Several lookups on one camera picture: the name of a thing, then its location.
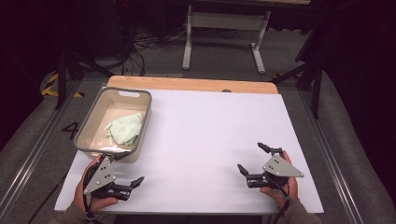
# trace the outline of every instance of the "yellow tape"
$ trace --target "yellow tape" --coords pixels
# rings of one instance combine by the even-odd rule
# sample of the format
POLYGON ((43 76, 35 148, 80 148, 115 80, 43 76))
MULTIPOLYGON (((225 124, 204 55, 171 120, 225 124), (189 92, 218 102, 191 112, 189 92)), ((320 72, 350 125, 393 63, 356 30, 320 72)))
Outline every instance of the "yellow tape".
MULTIPOLYGON (((44 95, 49 95, 49 96, 59 96, 59 93, 57 91, 51 91, 51 87, 53 86, 53 84, 55 83, 56 79, 58 79, 58 74, 54 74, 52 75, 52 77, 50 77, 49 81, 47 82, 46 87, 44 88, 44 90, 41 92, 41 94, 44 95)), ((84 92, 76 92, 75 97, 84 97, 85 93, 84 92)))

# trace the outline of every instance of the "hand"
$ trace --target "hand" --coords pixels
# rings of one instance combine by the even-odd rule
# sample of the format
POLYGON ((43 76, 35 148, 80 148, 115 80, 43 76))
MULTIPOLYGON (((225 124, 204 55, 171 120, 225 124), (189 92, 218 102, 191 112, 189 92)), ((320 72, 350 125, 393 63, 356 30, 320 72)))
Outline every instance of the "hand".
MULTIPOLYGON (((83 201, 83 183, 84 183, 84 177, 85 174, 88 171, 88 168, 90 168, 91 166, 93 166, 94 164, 96 164, 97 162, 99 162, 101 155, 97 156, 88 166, 87 168, 85 168, 84 174, 81 177, 81 180, 79 181, 77 187, 76 187, 76 192, 75 192, 75 198, 73 203, 75 205, 77 205, 79 208, 81 208, 82 211, 85 211, 85 207, 84 207, 84 201, 83 201)), ((99 209, 102 209, 104 207, 108 207, 110 205, 116 204, 118 202, 118 200, 116 198, 104 198, 104 199, 98 199, 98 198, 93 198, 92 199, 92 204, 91 204, 91 212, 95 213, 97 212, 99 209)))
MULTIPOLYGON (((283 157, 285 158, 285 161, 288 161, 291 164, 291 160, 289 158, 289 155, 286 151, 283 151, 283 157)), ((289 193, 289 196, 293 201, 298 199, 298 187, 297 187, 297 181, 295 177, 289 177, 288 184, 283 187, 283 189, 289 193)), ((274 201, 276 202, 277 206, 280 208, 283 208, 286 203, 286 199, 283 195, 283 193, 280 190, 273 190, 268 187, 263 187, 260 189, 261 193, 264 193, 268 196, 270 196, 274 201)))

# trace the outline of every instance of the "white table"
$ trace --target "white table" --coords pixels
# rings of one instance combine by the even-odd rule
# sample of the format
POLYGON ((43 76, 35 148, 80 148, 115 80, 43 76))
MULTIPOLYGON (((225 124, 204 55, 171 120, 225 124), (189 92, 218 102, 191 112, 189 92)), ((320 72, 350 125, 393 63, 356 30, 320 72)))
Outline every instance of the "white table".
MULTIPOLYGON (((272 199, 249 189, 239 173, 241 163, 251 174, 262 173, 270 155, 257 147, 287 150, 297 178, 299 196, 309 213, 323 208, 304 154, 279 94, 158 91, 152 94, 151 117, 139 159, 114 162, 117 184, 144 176, 128 201, 103 212, 113 214, 263 215, 278 210, 272 199)), ((78 152, 55 205, 65 211, 85 167, 78 152)))
MULTIPOLYGON (((308 5, 310 0, 258 0, 269 3, 285 3, 296 5, 308 5)), ((212 13, 212 12, 195 12, 189 6, 187 12, 186 22, 186 46, 184 48, 183 64, 184 70, 190 69, 191 51, 192 51, 192 27, 205 27, 205 28, 221 28, 221 29, 236 29, 236 30, 249 30, 258 31, 257 40, 251 43, 250 47, 253 53, 254 62, 256 63, 257 71, 260 74, 265 73, 262 56, 260 55, 260 46, 264 37, 265 29, 267 27, 271 11, 265 11, 262 16, 254 15, 237 15, 225 13, 212 13)))

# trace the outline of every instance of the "white tabletop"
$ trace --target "white tabletop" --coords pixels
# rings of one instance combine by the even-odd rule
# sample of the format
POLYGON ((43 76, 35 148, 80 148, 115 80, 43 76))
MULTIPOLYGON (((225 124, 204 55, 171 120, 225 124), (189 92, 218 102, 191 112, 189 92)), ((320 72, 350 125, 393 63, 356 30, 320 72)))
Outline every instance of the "white tabletop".
MULTIPOLYGON (((113 162, 117 184, 145 179, 128 201, 105 208, 116 214, 241 214, 277 213, 276 204, 259 189, 249 189, 239 173, 263 172, 270 155, 257 147, 288 151, 299 196, 309 213, 322 213, 318 192, 279 94, 158 91, 152 94, 151 117, 139 159, 113 162)), ((85 167, 92 158, 79 151, 55 205, 65 211, 85 167)))

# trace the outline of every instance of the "light green cloth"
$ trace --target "light green cloth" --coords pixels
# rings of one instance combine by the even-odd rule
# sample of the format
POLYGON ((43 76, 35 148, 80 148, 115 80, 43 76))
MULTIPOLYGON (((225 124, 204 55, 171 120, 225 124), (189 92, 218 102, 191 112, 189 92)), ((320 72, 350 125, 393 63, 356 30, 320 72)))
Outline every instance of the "light green cloth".
POLYGON ((105 129, 109 129, 108 135, 110 135, 117 144, 130 146, 134 144, 134 140, 137 139, 140 133, 142 121, 143 114, 135 113, 119 119, 114 119, 108 123, 105 129))

